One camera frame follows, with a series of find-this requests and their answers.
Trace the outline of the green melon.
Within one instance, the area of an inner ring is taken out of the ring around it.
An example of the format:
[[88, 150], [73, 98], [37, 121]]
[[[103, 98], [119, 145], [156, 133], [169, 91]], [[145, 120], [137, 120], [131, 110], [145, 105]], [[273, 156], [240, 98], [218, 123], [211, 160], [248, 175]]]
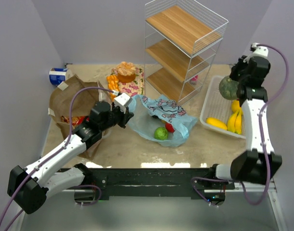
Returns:
[[236, 100], [237, 97], [237, 89], [238, 89], [238, 82], [231, 79], [229, 76], [224, 77], [218, 86], [219, 93], [221, 96], [226, 100]]

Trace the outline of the blue plastic bag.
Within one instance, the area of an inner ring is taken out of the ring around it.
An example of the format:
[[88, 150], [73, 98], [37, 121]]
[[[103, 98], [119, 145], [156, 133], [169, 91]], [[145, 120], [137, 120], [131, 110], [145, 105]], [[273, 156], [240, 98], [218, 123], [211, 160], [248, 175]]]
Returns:
[[[174, 100], [161, 95], [157, 99], [151, 99], [143, 95], [135, 95], [129, 105], [129, 111], [134, 117], [128, 122], [128, 126], [141, 137], [159, 143], [164, 147], [178, 147], [189, 138], [190, 131], [197, 123], [198, 118], [188, 115], [188, 113]], [[164, 127], [161, 120], [170, 123], [175, 132], [168, 133], [166, 140], [154, 138], [154, 131], [158, 127]]]

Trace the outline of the green lime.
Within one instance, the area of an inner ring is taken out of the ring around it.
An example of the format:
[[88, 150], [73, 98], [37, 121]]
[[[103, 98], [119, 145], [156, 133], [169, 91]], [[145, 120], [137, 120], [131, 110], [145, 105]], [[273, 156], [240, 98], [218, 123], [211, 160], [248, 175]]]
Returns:
[[158, 127], [155, 131], [154, 131], [154, 138], [157, 140], [166, 140], [168, 138], [168, 131], [166, 128], [164, 127]]

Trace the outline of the red snack packet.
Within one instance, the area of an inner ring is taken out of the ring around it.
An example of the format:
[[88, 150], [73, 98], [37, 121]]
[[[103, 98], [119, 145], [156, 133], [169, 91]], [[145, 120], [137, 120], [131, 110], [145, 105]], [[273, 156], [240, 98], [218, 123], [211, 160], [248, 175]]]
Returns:
[[[71, 117], [72, 126], [76, 127], [76, 126], [80, 125], [84, 121], [85, 118], [86, 118], [86, 116], [73, 116], [73, 117]], [[61, 121], [64, 122], [64, 123], [69, 124], [70, 117], [61, 116]]]

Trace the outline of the red tomato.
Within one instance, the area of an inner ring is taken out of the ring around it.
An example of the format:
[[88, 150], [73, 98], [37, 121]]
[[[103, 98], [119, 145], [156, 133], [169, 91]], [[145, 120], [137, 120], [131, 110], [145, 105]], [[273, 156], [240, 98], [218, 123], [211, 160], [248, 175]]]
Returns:
[[170, 123], [166, 123], [166, 124], [165, 124], [165, 128], [166, 128], [166, 130], [167, 130], [168, 132], [170, 132], [170, 133], [174, 133], [174, 132], [175, 132], [173, 126], [172, 126]]

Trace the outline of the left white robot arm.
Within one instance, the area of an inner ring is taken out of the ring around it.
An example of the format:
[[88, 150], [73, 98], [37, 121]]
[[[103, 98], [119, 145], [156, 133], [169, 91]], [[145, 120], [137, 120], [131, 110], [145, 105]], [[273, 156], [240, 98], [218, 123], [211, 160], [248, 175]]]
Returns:
[[62, 143], [38, 161], [10, 171], [7, 194], [27, 213], [37, 211], [47, 198], [68, 188], [87, 186], [92, 172], [83, 164], [58, 175], [56, 172], [77, 155], [102, 139], [105, 130], [126, 123], [134, 116], [128, 106], [131, 98], [115, 97], [113, 103], [97, 102], [83, 122]]

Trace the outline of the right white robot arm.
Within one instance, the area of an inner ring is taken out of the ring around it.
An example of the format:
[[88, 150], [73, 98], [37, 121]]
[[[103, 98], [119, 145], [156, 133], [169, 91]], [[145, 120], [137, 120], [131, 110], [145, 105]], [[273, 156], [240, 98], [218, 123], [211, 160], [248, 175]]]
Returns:
[[282, 157], [275, 154], [268, 133], [268, 95], [262, 83], [269, 70], [267, 58], [245, 55], [231, 69], [230, 77], [238, 82], [237, 96], [243, 111], [246, 150], [229, 166], [215, 165], [218, 180], [266, 185], [282, 165]]

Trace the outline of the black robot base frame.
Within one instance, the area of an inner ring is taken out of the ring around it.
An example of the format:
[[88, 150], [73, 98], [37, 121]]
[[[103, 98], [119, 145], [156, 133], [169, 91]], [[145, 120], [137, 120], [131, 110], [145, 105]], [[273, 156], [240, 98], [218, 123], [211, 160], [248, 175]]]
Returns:
[[233, 183], [211, 182], [211, 168], [88, 168], [75, 165], [85, 175], [82, 185], [94, 184], [101, 200], [121, 197], [189, 197], [224, 201], [224, 190], [233, 190]]

